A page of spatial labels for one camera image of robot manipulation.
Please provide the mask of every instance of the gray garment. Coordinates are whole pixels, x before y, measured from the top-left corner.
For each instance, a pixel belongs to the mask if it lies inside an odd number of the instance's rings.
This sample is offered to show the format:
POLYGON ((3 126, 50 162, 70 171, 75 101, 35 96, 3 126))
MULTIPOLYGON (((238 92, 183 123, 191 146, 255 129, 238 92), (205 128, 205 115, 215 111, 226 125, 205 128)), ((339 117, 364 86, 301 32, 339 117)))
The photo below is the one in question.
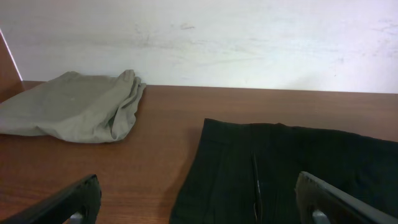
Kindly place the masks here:
POLYGON ((1 103, 0 133, 84 143, 122 140, 136 122, 145 86, 133 70, 118 77, 67 72, 1 103))

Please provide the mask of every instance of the wooden panel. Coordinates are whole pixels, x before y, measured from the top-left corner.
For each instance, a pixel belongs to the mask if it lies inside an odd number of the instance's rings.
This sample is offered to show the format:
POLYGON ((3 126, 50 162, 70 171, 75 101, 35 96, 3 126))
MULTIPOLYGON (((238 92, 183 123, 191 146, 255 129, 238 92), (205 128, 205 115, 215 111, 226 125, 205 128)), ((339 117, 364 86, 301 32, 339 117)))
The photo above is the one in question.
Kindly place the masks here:
POLYGON ((0 34, 0 92, 20 81, 21 79, 8 52, 6 42, 0 34))
POLYGON ((97 223, 168 223, 204 118, 398 141, 397 111, 397 95, 388 94, 148 86, 136 125, 121 142, 0 135, 0 219, 93 173, 103 190, 97 223))

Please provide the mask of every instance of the brown wooden surface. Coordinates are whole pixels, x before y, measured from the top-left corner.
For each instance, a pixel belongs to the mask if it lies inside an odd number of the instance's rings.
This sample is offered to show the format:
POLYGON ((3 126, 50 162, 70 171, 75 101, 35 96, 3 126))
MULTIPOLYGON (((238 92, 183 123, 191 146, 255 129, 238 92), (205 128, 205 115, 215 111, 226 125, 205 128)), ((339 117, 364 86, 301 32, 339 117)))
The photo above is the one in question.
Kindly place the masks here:
POLYGON ((340 129, 398 141, 397 95, 148 86, 136 125, 121 142, 0 135, 0 219, 92 173, 103 190, 97 223, 168 223, 204 118, 340 129))
POLYGON ((7 90, 20 81, 21 79, 8 52, 6 42, 0 34, 0 92, 7 90))

